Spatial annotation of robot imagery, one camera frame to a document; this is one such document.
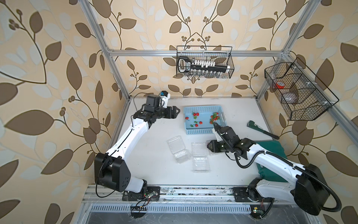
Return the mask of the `clear clamshell container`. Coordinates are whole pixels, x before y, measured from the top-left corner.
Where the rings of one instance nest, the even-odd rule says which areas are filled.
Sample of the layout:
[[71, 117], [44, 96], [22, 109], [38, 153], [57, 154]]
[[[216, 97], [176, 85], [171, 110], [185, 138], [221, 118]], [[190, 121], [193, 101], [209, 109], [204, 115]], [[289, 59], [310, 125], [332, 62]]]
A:
[[167, 141], [169, 149], [177, 163], [184, 163], [191, 159], [192, 155], [184, 144], [181, 136], [176, 136]]
[[193, 153], [193, 172], [207, 173], [210, 171], [207, 145], [205, 142], [193, 142], [191, 144]]
[[218, 155], [219, 153], [224, 153], [226, 151], [224, 141], [212, 141], [216, 141], [216, 151], [209, 151], [211, 155]]

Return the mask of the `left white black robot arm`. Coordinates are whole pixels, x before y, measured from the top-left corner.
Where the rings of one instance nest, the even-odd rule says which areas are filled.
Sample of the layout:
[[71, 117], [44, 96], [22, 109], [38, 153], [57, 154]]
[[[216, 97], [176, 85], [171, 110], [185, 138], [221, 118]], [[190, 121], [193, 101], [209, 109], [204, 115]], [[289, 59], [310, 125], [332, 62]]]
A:
[[134, 113], [130, 126], [118, 141], [106, 153], [96, 155], [95, 184], [118, 192], [143, 193], [146, 189], [145, 180], [131, 175], [125, 160], [156, 120], [175, 119], [179, 113], [180, 109], [176, 106], [150, 109], [143, 105]]

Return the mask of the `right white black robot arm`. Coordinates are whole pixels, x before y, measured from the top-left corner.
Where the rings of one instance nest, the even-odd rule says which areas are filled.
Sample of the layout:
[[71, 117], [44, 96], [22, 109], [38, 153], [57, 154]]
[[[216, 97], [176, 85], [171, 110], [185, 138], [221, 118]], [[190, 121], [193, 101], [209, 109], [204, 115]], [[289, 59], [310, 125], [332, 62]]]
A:
[[248, 139], [240, 139], [229, 126], [213, 123], [216, 140], [208, 144], [214, 153], [232, 153], [237, 165], [247, 169], [254, 163], [268, 168], [285, 182], [273, 182], [262, 178], [254, 179], [247, 188], [249, 198], [275, 198], [295, 203], [308, 214], [317, 216], [321, 211], [337, 212], [341, 201], [328, 186], [320, 169], [289, 161]]

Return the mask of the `strawberries in blue basket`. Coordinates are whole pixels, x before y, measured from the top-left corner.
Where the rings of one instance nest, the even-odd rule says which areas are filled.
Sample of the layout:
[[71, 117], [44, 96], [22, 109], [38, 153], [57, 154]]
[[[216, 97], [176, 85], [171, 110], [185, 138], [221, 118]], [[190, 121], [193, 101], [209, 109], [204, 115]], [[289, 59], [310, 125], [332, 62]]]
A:
[[184, 118], [187, 128], [209, 128], [213, 127], [214, 122], [220, 125], [224, 121], [219, 112], [192, 112], [185, 114]]

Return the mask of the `blue plastic basket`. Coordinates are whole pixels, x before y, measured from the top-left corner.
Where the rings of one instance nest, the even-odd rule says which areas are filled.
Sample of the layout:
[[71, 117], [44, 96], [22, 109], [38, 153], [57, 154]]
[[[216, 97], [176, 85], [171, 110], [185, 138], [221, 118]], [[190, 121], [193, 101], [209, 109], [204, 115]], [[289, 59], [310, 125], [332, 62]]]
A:
[[189, 106], [184, 108], [186, 134], [213, 133], [214, 123], [221, 127], [227, 125], [220, 105]]

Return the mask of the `green pipe wrench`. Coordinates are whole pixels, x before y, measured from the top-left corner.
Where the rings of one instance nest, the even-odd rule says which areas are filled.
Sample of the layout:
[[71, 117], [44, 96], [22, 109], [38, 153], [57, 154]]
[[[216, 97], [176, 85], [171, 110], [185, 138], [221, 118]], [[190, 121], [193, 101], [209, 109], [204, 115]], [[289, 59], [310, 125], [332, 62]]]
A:
[[275, 135], [275, 134], [272, 134], [268, 131], [265, 131], [264, 129], [262, 129], [261, 127], [259, 127], [254, 121], [250, 120], [248, 123], [247, 123], [247, 127], [248, 128], [251, 128], [253, 130], [256, 130], [258, 132], [261, 132], [267, 136], [270, 136], [271, 138], [275, 139], [275, 140], [279, 140], [280, 137]]

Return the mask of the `black white tool set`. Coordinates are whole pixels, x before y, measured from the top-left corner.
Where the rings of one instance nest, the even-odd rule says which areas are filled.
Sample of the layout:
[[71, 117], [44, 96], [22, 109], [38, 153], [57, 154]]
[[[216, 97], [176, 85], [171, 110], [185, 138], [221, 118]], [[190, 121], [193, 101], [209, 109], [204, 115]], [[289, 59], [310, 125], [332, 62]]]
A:
[[189, 73], [191, 71], [229, 73], [232, 69], [229, 65], [219, 65], [215, 61], [191, 60], [189, 57], [179, 57], [176, 66], [181, 73]]

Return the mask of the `red tape roll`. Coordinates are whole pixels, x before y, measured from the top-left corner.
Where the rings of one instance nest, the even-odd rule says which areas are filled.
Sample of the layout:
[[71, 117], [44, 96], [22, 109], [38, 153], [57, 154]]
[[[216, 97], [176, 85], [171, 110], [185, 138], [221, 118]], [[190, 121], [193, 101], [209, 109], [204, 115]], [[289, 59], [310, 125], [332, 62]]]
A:
[[285, 89], [285, 86], [286, 86], [286, 84], [284, 82], [282, 82], [282, 81], [277, 81], [275, 83], [275, 88], [276, 89]]

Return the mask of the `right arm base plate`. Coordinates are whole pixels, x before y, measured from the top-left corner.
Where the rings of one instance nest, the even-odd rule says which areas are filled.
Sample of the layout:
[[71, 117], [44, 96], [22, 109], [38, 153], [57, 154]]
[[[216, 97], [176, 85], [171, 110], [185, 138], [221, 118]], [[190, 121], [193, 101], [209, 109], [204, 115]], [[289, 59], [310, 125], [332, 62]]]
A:
[[237, 203], [270, 203], [272, 201], [272, 198], [260, 196], [255, 188], [233, 187], [232, 191]]

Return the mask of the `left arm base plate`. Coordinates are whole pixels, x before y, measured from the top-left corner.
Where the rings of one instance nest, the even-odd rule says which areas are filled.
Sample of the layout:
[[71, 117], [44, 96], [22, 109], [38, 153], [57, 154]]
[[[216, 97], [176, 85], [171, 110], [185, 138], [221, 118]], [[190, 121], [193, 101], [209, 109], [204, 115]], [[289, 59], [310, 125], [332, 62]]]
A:
[[159, 186], [147, 186], [142, 189], [141, 192], [135, 193], [131, 191], [124, 191], [124, 194], [122, 196], [123, 201], [127, 202], [138, 202], [142, 199], [145, 200], [145, 197], [152, 195], [150, 197], [151, 202], [156, 202], [160, 198], [160, 190], [161, 188]]

